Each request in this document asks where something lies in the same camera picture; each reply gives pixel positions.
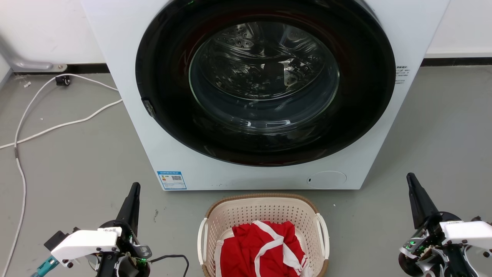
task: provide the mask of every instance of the red clothing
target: red clothing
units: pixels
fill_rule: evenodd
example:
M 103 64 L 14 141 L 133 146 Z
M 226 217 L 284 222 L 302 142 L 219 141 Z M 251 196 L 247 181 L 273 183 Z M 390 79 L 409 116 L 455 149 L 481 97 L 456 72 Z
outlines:
M 294 225 L 254 221 L 233 227 L 215 248 L 217 277 L 311 277 Z

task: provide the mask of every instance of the white power cord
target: white power cord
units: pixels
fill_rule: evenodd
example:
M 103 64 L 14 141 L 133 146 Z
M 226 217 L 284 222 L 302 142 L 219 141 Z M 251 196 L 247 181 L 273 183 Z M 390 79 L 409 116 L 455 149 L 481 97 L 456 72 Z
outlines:
M 82 77 L 82 76 L 79 76 L 79 75 L 75 75 L 75 74 L 69 74 L 69 73 L 66 73 L 66 74 L 60 74 L 56 77 L 61 77 L 61 76 L 74 76 L 74 77 L 78 77 L 78 78 L 82 78 L 84 80 L 87 80 L 87 81 L 91 81 L 91 82 L 94 82 L 94 83 L 97 83 L 97 84 L 100 84 L 102 86 L 105 86 L 109 89 L 112 89 L 112 90 L 116 90 L 118 91 L 117 89 L 113 88 L 113 87 L 110 87 L 108 85 L 105 85 L 101 82 L 98 82 L 98 81 L 95 81 L 95 80 L 92 80 L 92 79 L 89 79 L 89 78 L 85 78 L 85 77 Z M 10 249 L 10 254 L 8 256 L 8 259 L 7 259 L 7 264 L 5 266 L 5 269 L 3 270 L 3 274 L 2 274 L 2 277 L 5 277 L 5 275 L 7 274 L 7 270 L 8 270 L 8 267 L 10 266 L 10 262 L 12 260 L 12 256 L 14 254 L 14 250 L 15 250 L 15 246 L 17 244 L 17 240 L 19 239 L 19 234 L 21 232 L 21 228 L 22 228 L 22 223 L 24 222 L 24 214 L 26 212 L 26 177 L 24 176 L 24 172 L 22 171 L 22 167 L 21 167 L 21 163 L 19 161 L 19 153 L 17 151 L 17 144 L 18 143 L 21 143 L 21 142 L 25 142 L 29 139 L 33 139 L 35 137 L 38 137 L 42 134 L 45 134 L 49 131 L 52 131 L 54 129 L 57 129 L 57 128 L 60 128 L 60 127 L 63 127 L 63 126 L 67 126 L 67 125 L 71 125 L 71 124 L 75 124 L 75 123 L 79 123 L 79 122 L 84 122 L 84 121 L 87 121 L 91 118 L 93 118 L 95 115 L 97 115 L 98 113 L 100 113 L 101 111 L 113 106 L 113 105 L 116 105 L 118 103 L 120 103 L 122 100 L 118 100 L 116 102 L 113 102 L 111 104 L 108 104 L 102 108 L 100 108 L 98 111 L 96 111 L 95 113 L 93 113 L 92 115 L 90 115 L 89 117 L 87 118 L 84 118 L 84 119 L 80 119 L 80 120 L 76 120 L 76 121 L 72 121 L 72 122 L 68 122 L 68 123 L 64 123 L 64 124 L 60 124 L 60 125 L 57 125 L 57 126 L 54 126 L 54 127 L 51 127 L 41 133 L 38 133 L 36 135 L 33 135 L 33 136 L 30 136 L 28 138 L 25 138 L 25 139 L 22 139 L 20 141 L 17 141 L 18 137 L 19 137 L 19 131 L 21 129 L 21 126 L 22 126 L 22 122 L 24 121 L 24 118 L 29 110 L 29 108 L 31 107 L 31 104 L 34 102 L 34 100 L 36 99 L 37 95 L 44 89 L 44 87 L 46 87 L 46 85 L 48 85 L 48 83 L 50 83 L 51 81 L 55 80 L 56 77 L 53 77 L 51 78 L 48 82 L 46 82 L 38 91 L 37 93 L 34 95 L 34 97 L 32 98 L 31 102 L 29 103 L 28 107 L 26 108 L 26 110 L 24 111 L 24 114 L 22 115 L 22 118 L 21 118 L 21 121 L 19 122 L 19 126 L 17 126 L 17 131 L 15 132 L 15 139 L 14 139 L 14 142 L 13 143 L 10 143 L 10 144 L 6 144 L 6 145 L 3 145 L 3 146 L 0 146 L 0 149 L 2 148 L 6 148 L 6 147 L 9 147 L 9 146 L 14 146 L 14 152 L 15 152 L 15 160 L 17 161 L 17 167 L 19 168 L 19 172 L 21 173 L 21 177 L 22 177 L 22 184 L 24 186 L 24 197 L 22 199 L 22 210 L 21 210 L 21 219 L 19 220 L 19 226 L 17 227 L 17 232 L 15 233 L 15 238 L 14 238 L 14 242 L 12 244 L 12 248 Z

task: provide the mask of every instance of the round black door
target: round black door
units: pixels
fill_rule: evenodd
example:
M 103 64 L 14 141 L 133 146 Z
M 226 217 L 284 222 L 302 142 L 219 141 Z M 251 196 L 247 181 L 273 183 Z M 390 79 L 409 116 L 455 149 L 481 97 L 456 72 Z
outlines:
M 354 0 L 174 0 L 140 43 L 149 114 L 204 155 L 305 163 L 364 135 L 386 109 L 395 60 Z

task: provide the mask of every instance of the washing machine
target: washing machine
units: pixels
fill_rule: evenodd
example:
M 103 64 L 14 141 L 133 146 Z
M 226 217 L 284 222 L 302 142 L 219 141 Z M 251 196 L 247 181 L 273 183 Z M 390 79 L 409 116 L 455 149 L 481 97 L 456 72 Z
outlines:
M 448 2 L 82 0 L 164 190 L 360 189 Z

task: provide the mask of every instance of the beige plastic basket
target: beige plastic basket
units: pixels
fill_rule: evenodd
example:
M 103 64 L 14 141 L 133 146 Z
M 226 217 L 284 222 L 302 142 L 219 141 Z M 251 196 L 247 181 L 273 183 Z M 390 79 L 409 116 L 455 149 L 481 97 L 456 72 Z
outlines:
M 306 198 L 295 194 L 262 193 L 234 196 L 213 204 L 198 231 L 198 260 L 206 277 L 215 277 L 214 251 L 217 240 L 233 236 L 232 227 L 255 220 L 291 221 L 315 276 L 328 268 L 330 241 L 325 220 Z

